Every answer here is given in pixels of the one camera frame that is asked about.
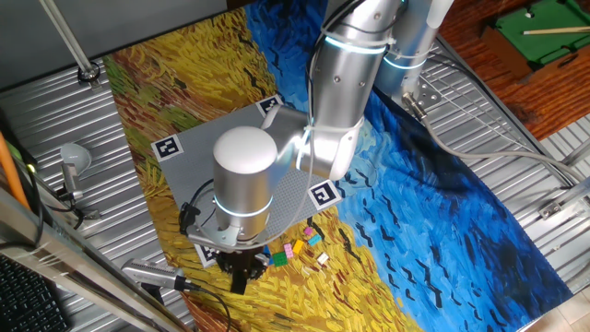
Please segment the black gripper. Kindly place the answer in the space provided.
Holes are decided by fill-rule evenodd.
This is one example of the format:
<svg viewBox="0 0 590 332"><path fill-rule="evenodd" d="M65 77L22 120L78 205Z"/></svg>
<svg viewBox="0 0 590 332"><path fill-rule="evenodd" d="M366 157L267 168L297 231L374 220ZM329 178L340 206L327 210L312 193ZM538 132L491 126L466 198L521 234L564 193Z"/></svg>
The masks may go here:
<svg viewBox="0 0 590 332"><path fill-rule="evenodd" d="M244 252L220 253L216 259L219 269L231 276L233 272L249 271L249 279L259 279L270 265L267 257L256 257L263 254L262 248L246 250Z"/></svg>

